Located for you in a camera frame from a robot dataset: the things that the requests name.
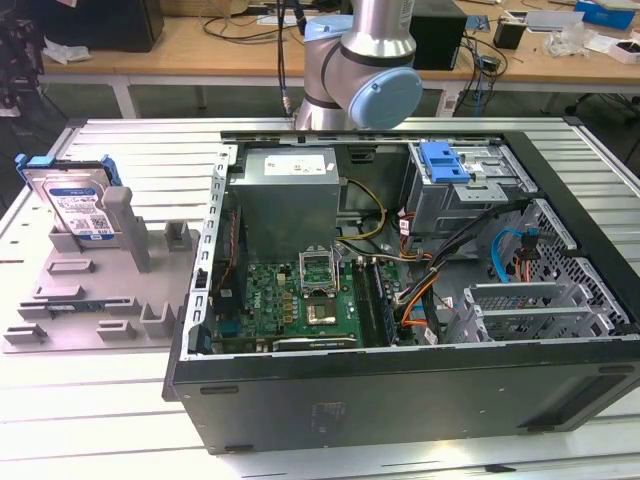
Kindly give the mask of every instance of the black box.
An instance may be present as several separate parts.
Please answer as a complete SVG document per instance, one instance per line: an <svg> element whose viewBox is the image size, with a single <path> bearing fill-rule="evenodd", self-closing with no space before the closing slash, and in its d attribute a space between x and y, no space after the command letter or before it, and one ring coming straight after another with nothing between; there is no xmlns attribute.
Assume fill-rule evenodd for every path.
<svg viewBox="0 0 640 480"><path fill-rule="evenodd" d="M148 52L162 33L160 0L28 0L29 14L51 41L94 50Z"/></svg>
<svg viewBox="0 0 640 480"><path fill-rule="evenodd" d="M516 50L526 29L525 23L500 21L493 37L493 44L498 48Z"/></svg>
<svg viewBox="0 0 640 480"><path fill-rule="evenodd" d="M453 70L467 15L453 0L416 0L409 31L416 40L416 70Z"/></svg>

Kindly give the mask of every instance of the yellow wire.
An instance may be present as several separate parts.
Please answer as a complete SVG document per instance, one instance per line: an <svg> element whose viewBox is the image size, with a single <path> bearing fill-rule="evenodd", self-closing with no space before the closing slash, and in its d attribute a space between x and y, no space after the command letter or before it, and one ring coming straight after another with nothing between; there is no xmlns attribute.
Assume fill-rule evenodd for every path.
<svg viewBox="0 0 640 480"><path fill-rule="evenodd" d="M378 226L371 232L361 233L359 235L353 235L351 237L337 237L337 239L338 240L366 240L367 238L371 238L382 231L382 229L384 228L384 223L387 220L387 212L384 209L384 205L382 205L382 202L380 201L380 199L376 197L376 195L371 190L369 190L366 186L364 186L362 183L360 183L357 180L353 180L352 178L347 178L347 183L353 183L354 185L359 186L362 190L367 192L367 194L371 198L373 198L373 201L378 204L382 217L380 218L380 223L378 223Z"/></svg>

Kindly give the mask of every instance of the aluminum extrusion table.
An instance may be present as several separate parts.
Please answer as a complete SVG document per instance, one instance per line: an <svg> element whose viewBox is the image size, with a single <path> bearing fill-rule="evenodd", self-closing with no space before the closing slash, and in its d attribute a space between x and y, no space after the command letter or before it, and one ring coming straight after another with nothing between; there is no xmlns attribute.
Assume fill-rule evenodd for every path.
<svg viewBox="0 0 640 480"><path fill-rule="evenodd" d="M287 129L285 120L99 120L66 129L50 153L109 153L150 229L187 218L200 228L221 130ZM411 119L400 129L524 131L640 272L638 181L584 127L561 119ZM51 247L51 215L25 189L0 222L4 330ZM0 477L466 478L640 475L640 391L566 434L212 457L180 403L160 393L168 352L0 355Z"/></svg>

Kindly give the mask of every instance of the hard drive label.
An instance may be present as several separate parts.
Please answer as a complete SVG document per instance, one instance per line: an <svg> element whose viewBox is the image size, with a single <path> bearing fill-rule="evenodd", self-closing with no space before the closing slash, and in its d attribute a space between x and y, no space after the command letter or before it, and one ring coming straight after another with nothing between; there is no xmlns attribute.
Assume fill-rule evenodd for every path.
<svg viewBox="0 0 640 480"><path fill-rule="evenodd" d="M49 197L72 234L83 240L109 240L114 230L106 214L96 207L93 188L52 188Z"/></svg>

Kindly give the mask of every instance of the black computer case side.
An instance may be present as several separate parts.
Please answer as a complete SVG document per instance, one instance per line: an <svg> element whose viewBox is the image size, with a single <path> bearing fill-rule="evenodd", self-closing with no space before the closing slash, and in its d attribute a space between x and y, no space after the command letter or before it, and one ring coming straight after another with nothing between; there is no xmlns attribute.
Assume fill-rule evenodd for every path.
<svg viewBox="0 0 640 480"><path fill-rule="evenodd" d="M578 243L566 254L589 259L637 333L637 274L526 135L496 135ZM211 454L566 432L640 386L640 340L238 355L179 361L172 384Z"/></svg>

